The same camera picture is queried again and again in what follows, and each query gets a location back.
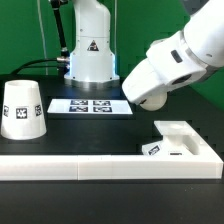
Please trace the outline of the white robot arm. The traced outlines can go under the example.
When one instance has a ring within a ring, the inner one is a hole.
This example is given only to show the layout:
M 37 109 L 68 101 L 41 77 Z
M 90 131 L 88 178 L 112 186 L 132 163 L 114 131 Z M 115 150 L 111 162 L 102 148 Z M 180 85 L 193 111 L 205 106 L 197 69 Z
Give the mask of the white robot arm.
M 97 0 L 73 0 L 76 46 L 65 81 L 89 87 L 119 80 L 110 50 L 110 12 Z M 204 81 L 224 67 L 224 0 L 209 0 L 185 27 L 153 42 L 122 84 L 127 99 L 148 110 L 162 107 L 167 93 Z

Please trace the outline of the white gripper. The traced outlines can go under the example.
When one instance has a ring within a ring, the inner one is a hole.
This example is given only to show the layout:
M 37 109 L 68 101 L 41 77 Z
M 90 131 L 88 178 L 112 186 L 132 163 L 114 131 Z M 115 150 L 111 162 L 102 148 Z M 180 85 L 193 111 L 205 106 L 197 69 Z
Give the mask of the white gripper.
M 178 31 L 170 38 L 151 44 L 142 60 L 122 84 L 129 102 L 141 105 L 150 96 L 168 93 L 198 81 L 206 66 L 195 59 Z

